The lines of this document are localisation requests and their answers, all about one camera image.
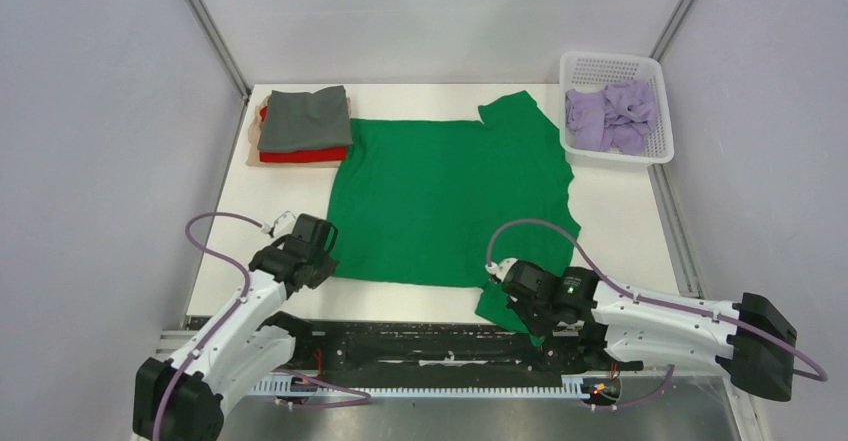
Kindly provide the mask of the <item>green t shirt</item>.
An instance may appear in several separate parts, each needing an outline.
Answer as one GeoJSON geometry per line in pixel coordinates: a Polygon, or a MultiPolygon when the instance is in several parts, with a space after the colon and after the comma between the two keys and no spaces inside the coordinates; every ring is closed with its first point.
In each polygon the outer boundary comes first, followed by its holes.
{"type": "Polygon", "coordinates": [[[351,132],[327,214],[336,275],[474,288],[478,316],[525,333],[486,262],[514,257],[559,273],[580,233],[574,173],[536,100],[505,95],[472,120],[355,119],[351,132]]]}

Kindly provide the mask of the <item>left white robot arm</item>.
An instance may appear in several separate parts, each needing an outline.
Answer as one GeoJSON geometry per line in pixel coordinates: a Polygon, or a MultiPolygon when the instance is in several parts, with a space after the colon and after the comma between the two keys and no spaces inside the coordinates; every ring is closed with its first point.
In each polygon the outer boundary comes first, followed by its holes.
{"type": "Polygon", "coordinates": [[[233,407],[266,375],[306,366],[313,340],[271,323],[297,291],[315,289],[338,265],[338,229],[309,214],[286,212],[261,224],[271,237],[248,264],[223,253],[242,277],[224,307],[165,360],[149,358],[135,376],[132,431],[147,440],[215,440],[233,407]]]}

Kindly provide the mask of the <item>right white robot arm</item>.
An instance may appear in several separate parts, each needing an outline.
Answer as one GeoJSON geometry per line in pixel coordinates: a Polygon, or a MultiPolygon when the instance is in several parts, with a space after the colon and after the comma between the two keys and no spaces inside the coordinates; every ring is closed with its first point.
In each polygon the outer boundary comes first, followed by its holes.
{"type": "Polygon", "coordinates": [[[727,374],[732,385],[766,400],[792,397],[794,356],[774,342],[795,346],[797,331],[763,296],[704,301],[613,288],[587,268],[569,267],[557,276],[516,258],[486,270],[531,335],[576,328],[568,353],[583,370],[673,364],[727,374]]]}

